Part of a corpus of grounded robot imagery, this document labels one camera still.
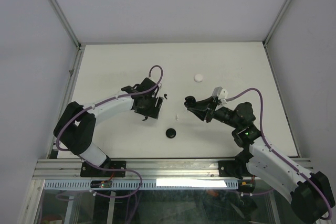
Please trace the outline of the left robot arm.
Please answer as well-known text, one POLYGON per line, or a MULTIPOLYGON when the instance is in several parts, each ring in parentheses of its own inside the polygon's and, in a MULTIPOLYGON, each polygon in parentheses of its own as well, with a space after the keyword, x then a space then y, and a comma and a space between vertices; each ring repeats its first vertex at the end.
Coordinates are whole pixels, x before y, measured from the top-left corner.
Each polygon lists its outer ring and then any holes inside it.
POLYGON ((106 175, 110 157, 93 143, 95 127, 122 112, 134 111, 145 118, 157 119, 163 98, 159 87, 145 78, 140 84, 123 87, 114 97, 85 106, 78 102, 67 105, 53 134, 69 152, 90 163, 99 176, 106 175))

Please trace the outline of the black earbud case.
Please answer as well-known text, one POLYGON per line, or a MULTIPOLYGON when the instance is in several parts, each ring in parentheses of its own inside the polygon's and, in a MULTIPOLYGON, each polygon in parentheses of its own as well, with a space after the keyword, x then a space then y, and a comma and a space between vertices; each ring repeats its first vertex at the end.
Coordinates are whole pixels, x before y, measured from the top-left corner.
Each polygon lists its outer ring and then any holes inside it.
POLYGON ((190 107, 194 106, 195 103, 196 103, 196 99, 195 99, 195 97, 193 97, 193 96, 187 96, 187 97, 185 98, 185 101, 184 101, 184 106, 185 106, 186 108, 190 108, 190 107))
POLYGON ((167 138, 175 138, 176 137, 176 130, 174 128, 168 128, 165 132, 167 138))

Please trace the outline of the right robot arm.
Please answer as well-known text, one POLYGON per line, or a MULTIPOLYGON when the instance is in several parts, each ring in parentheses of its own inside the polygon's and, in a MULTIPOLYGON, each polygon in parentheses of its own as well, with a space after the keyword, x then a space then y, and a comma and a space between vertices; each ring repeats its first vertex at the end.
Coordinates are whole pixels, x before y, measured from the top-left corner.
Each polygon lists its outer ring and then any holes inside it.
POLYGON ((328 220, 335 200, 327 176, 311 172, 270 144, 261 128, 254 124, 256 117, 251 103, 240 103, 233 110, 219 104, 218 97, 196 101, 188 96, 184 102, 187 110, 201 121, 217 120, 234 129, 234 141, 243 150, 235 156, 235 164, 227 173, 236 178, 249 173, 261 178, 290 203, 304 223, 328 220))

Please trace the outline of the white earbud case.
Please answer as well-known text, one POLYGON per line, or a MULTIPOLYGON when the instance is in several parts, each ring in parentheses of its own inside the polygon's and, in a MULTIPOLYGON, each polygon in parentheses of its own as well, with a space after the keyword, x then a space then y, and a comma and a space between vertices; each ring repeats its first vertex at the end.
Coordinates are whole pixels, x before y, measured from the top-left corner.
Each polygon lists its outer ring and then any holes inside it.
POLYGON ((204 77, 203 77, 202 74, 196 74, 196 75, 194 76, 194 81, 197 82, 197 83, 202 82, 203 79, 204 79, 204 77))

